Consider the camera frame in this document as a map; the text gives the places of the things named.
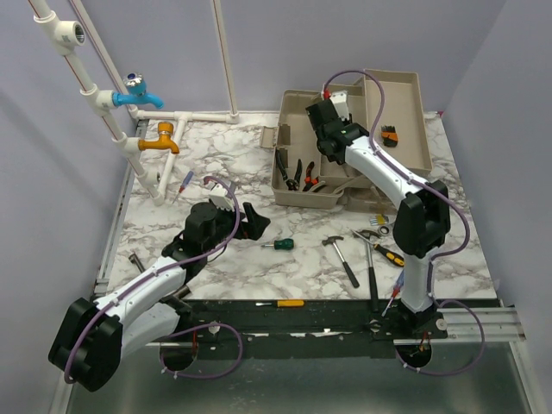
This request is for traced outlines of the blue red screwdriver right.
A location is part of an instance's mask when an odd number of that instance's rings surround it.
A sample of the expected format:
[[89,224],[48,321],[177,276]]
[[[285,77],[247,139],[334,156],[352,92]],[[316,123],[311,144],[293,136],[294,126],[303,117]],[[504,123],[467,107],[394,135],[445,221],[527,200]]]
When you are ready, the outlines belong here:
[[400,275],[397,277],[394,285],[393,285],[393,288],[392,288],[392,294],[386,304],[386,307],[384,308],[384,310],[382,311],[381,313],[381,316],[385,316],[386,313],[388,312],[389,308],[391,307],[392,305],[392,302],[393,300],[400,294],[401,292],[401,289],[404,285],[404,278],[405,278],[405,271],[402,270]]

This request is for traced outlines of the yellow black screwdriver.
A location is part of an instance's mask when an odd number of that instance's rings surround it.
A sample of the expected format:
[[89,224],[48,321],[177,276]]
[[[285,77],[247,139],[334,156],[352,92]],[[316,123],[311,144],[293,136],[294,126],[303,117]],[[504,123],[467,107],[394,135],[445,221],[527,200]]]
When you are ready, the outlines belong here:
[[361,238],[367,242],[372,250],[378,252],[382,257],[392,263],[396,267],[404,267],[405,259],[398,253],[393,252],[389,248],[386,248],[380,244],[381,235],[375,231],[363,229],[361,231],[353,230],[352,233],[355,237]]

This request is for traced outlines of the blue red screwdriver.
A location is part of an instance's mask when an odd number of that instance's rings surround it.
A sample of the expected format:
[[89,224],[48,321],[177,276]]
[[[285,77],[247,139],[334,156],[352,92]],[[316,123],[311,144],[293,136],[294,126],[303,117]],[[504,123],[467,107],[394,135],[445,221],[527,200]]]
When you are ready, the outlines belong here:
[[172,204],[174,204],[180,197],[180,195],[182,194],[182,192],[185,190],[185,188],[189,185],[190,181],[193,179],[193,176],[194,176],[194,172],[193,171],[189,171],[185,177],[183,178],[182,182],[180,183],[180,186],[178,188],[178,191],[176,192],[175,194],[175,197],[172,201]]
[[393,285],[393,288],[392,288],[392,294],[386,304],[386,307],[384,308],[384,310],[382,311],[381,313],[381,316],[385,316],[386,313],[388,312],[389,308],[391,307],[392,305],[392,302],[393,300],[400,294],[401,292],[401,289],[404,285],[404,278],[405,278],[405,271],[402,270],[400,275],[397,277],[394,285]]

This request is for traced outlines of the silver ratchet wrench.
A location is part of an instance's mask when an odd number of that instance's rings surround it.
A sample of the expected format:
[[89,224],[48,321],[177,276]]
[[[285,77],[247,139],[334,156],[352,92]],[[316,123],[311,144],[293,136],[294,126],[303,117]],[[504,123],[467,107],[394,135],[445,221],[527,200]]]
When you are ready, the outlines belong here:
[[378,228],[378,233],[383,236],[390,235],[392,233],[394,223],[386,223]]

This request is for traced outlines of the orange hex key set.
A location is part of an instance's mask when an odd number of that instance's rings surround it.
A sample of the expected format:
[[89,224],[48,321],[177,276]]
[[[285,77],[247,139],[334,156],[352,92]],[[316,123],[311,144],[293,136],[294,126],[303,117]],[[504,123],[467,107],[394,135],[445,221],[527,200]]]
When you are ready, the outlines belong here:
[[392,125],[382,125],[380,128],[380,137],[385,147],[396,147],[398,145],[397,130]]

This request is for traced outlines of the white pvc pipe frame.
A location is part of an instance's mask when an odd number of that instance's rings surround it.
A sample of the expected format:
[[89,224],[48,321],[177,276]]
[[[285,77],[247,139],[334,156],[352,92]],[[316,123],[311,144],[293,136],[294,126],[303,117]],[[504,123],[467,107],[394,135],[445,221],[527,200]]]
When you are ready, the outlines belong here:
[[[79,93],[89,104],[91,110],[99,117],[110,132],[110,138],[126,159],[135,178],[141,187],[152,199],[154,205],[160,206],[165,201],[168,180],[176,160],[176,154],[169,150],[138,149],[138,141],[142,138],[129,137],[112,115],[117,108],[124,108],[136,121],[156,120],[170,122],[174,126],[172,139],[179,145],[183,139],[185,126],[189,122],[223,122],[237,124],[240,120],[239,110],[235,99],[234,80],[229,62],[228,43],[223,23],[222,6],[218,1],[211,3],[216,28],[216,37],[223,58],[223,72],[229,94],[230,109],[224,113],[193,112],[193,111],[164,111],[157,110],[152,104],[123,105],[115,107],[111,101],[114,92],[128,94],[123,84],[125,77],[117,71],[116,66],[105,48],[99,33],[85,6],[80,1],[71,1],[76,21],[61,20],[45,1],[31,1],[29,3],[34,12],[34,22],[40,26],[49,39],[53,48],[67,63],[69,69],[78,82]],[[76,53],[89,40],[95,48],[105,69],[114,82],[114,90],[102,90],[91,79],[85,66]]]

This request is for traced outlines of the small claw hammer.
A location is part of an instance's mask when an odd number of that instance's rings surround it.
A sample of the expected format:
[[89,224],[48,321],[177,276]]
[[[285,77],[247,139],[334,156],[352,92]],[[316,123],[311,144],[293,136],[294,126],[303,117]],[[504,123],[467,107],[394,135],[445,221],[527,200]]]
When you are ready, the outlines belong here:
[[341,249],[339,248],[337,242],[338,241],[343,241],[344,238],[340,235],[332,235],[332,236],[329,236],[327,237],[326,239],[324,239],[322,241],[322,245],[323,246],[332,246],[334,248],[334,250],[336,251],[341,263],[342,263],[342,267],[345,271],[345,273],[347,274],[348,276],[348,279],[352,285],[352,287],[354,289],[358,289],[360,287],[360,283],[358,281],[358,279],[355,277],[350,265],[348,264],[348,262],[345,260],[344,256],[343,256],[343,253],[341,251]]

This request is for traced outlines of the green stubby screwdriver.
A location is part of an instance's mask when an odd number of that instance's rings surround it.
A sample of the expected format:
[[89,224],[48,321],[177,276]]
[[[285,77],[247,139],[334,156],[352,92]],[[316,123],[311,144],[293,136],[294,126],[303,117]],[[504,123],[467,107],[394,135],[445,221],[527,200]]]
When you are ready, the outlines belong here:
[[281,251],[291,251],[294,249],[294,240],[292,238],[275,240],[269,243],[263,243],[261,247],[272,248],[274,250],[281,250]]

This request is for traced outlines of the red black pliers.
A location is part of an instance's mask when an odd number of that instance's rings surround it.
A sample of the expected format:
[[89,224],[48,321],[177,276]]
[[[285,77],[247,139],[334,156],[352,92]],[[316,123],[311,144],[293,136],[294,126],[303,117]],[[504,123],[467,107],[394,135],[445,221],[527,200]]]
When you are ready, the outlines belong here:
[[317,192],[326,186],[326,182],[312,176],[315,162],[311,161],[305,170],[303,192]]

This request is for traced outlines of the beige translucent tool box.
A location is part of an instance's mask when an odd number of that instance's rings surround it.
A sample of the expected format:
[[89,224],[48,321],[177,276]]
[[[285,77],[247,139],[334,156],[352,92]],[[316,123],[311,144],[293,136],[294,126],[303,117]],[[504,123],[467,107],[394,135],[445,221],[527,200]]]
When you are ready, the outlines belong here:
[[284,93],[273,148],[278,205],[392,213],[426,197],[432,161],[418,75],[366,70],[354,85]]

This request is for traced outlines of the blue red screwdriver left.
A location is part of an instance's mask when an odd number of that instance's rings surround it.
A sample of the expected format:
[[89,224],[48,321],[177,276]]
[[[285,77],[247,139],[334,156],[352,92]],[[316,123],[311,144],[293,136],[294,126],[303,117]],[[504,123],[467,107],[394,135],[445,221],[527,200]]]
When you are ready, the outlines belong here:
[[180,195],[182,194],[182,192],[185,190],[185,188],[189,185],[190,181],[193,179],[193,176],[194,176],[194,172],[193,171],[189,171],[185,177],[183,178],[182,182],[180,183],[180,186],[178,188],[178,191],[176,192],[175,194],[175,197],[172,201],[172,204],[174,204],[180,197]]

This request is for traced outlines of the orange water tap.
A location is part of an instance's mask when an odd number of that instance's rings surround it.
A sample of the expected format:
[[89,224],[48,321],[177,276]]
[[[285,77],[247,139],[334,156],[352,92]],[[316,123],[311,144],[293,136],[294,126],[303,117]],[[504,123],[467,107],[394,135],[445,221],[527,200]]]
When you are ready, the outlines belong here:
[[179,145],[173,140],[174,126],[170,122],[159,122],[158,139],[156,141],[147,141],[140,139],[138,149],[146,150],[169,150],[171,154],[179,154]]

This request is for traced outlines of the metal socket wrench bar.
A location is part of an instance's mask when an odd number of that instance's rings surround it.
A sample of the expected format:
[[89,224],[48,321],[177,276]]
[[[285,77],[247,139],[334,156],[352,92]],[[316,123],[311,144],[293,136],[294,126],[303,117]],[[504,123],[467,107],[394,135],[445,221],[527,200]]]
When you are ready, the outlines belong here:
[[128,259],[140,271],[140,273],[143,273],[146,270],[144,265],[141,263],[141,260],[139,259],[139,257],[135,253],[132,253],[128,257]]

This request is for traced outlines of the blue water tap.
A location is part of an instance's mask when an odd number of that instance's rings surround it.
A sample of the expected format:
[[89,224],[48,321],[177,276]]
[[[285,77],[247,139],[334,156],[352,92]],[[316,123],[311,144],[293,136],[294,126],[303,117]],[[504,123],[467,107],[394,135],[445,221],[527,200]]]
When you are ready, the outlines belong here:
[[115,107],[145,104],[152,104],[157,110],[164,107],[164,102],[160,97],[147,91],[147,83],[141,73],[129,73],[124,78],[123,84],[127,88],[128,94],[114,92],[111,101]]

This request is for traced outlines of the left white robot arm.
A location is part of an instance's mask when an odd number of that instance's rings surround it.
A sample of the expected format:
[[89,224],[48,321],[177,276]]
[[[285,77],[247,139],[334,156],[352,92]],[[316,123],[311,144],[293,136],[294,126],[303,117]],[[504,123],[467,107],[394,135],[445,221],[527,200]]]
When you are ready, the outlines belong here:
[[257,241],[270,223],[250,203],[240,211],[223,210],[212,202],[194,204],[184,229],[150,268],[106,296],[78,298],[69,305],[49,361],[63,372],[66,383],[95,392],[110,380],[124,356],[163,336],[185,339],[191,319],[164,297],[197,276],[209,256],[230,241]]

